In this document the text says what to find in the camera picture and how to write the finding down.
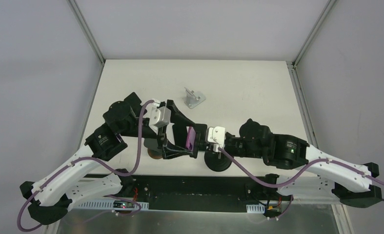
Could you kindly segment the black round disc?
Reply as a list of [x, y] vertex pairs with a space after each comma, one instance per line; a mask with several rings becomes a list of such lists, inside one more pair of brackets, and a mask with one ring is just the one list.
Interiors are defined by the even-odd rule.
[[206, 151], [204, 154], [206, 166], [214, 172], [223, 172], [227, 170], [232, 161], [221, 152]]

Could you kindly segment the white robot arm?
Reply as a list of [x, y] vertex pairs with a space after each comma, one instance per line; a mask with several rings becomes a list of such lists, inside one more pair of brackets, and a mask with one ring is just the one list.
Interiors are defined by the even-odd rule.
[[[149, 127], [148, 118], [144, 117], [147, 107], [154, 103], [159, 105], [159, 101], [152, 99], [142, 104], [141, 109], [133, 110], [124, 101], [114, 102], [102, 116], [104, 123], [66, 162], [39, 181], [22, 183], [20, 191], [26, 201], [17, 216], [18, 228], [28, 231], [21, 225], [24, 211], [28, 211], [40, 227], [57, 222], [87, 200], [129, 191], [129, 179], [140, 164], [142, 140], [156, 135]], [[123, 137], [137, 139], [131, 170], [108, 165], [128, 147]]]

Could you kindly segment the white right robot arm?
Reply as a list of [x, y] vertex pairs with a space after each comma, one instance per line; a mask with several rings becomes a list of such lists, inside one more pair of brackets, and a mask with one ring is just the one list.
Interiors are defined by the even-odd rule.
[[[246, 175], [262, 186], [265, 198], [312, 196], [338, 199], [354, 208], [368, 208], [382, 201], [382, 190], [373, 185], [379, 168], [375, 163], [354, 164], [331, 156], [292, 135], [275, 134], [265, 125], [248, 119], [239, 136], [225, 133], [221, 152]], [[261, 159], [266, 166], [297, 170], [292, 177], [268, 174], [256, 178], [236, 157]]]

